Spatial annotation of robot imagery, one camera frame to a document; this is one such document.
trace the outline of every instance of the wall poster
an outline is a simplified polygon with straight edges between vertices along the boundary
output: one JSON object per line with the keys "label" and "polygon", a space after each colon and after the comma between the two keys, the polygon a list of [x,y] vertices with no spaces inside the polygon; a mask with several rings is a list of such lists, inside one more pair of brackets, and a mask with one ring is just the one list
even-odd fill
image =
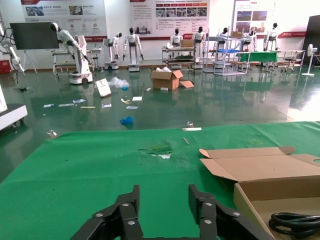
{"label": "wall poster", "polygon": [[55,22],[87,42],[107,38],[104,0],[21,0],[26,22]]}
{"label": "wall poster", "polygon": [[167,40],[179,29],[191,39],[209,28],[210,0],[130,0],[131,27],[142,40]]}

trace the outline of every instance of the coiled black cable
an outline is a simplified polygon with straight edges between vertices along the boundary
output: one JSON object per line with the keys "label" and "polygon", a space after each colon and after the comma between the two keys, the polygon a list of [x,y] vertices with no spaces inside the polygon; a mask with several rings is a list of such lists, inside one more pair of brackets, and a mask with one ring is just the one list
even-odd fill
{"label": "coiled black cable", "polygon": [[269,220],[270,228],[280,234],[298,239],[310,237],[320,231],[320,216],[301,215],[289,212],[274,213]]}

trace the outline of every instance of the black monitor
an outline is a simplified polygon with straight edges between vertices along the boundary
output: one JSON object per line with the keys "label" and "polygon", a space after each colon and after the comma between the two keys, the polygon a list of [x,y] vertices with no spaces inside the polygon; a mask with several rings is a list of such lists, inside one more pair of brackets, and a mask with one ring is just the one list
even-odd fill
{"label": "black monitor", "polygon": [[10,23],[17,50],[58,49],[57,33],[50,22]]}

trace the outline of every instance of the reflective floor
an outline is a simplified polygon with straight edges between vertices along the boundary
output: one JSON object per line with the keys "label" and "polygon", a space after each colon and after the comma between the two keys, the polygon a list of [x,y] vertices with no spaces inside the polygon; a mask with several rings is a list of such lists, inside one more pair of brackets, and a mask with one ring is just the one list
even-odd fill
{"label": "reflective floor", "polygon": [[[101,98],[94,84],[70,85],[67,76],[55,78],[52,72],[26,77],[19,75],[18,84],[10,75],[0,77],[7,103],[26,104],[28,116],[16,128],[0,131],[0,182],[8,176],[43,141],[49,139],[48,131],[58,135],[72,131],[127,131],[162,128],[185,128],[191,121],[195,127],[241,125],[320,120],[320,71],[307,79],[294,73],[261,72],[253,68],[243,76],[214,76],[187,73],[184,79],[194,82],[194,88],[174,91],[146,91],[152,87],[150,69],[129,73],[97,73],[95,80],[113,76],[130,83],[128,90],[111,88],[110,97]],[[17,90],[28,87],[26,93]],[[127,105],[122,99],[142,97],[142,101]],[[77,106],[58,107],[73,100],[86,102]],[[43,108],[46,104],[55,107]],[[111,104],[102,108],[102,104]],[[138,109],[126,109],[137,106]],[[131,126],[121,125],[120,119],[131,116]]]}

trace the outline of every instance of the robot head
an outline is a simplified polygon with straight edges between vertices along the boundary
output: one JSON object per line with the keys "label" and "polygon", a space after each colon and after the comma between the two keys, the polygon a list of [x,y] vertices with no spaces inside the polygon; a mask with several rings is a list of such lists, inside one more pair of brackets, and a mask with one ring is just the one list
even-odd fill
{"label": "robot head", "polygon": [[50,29],[52,31],[58,32],[59,31],[59,26],[55,22],[50,23]]}

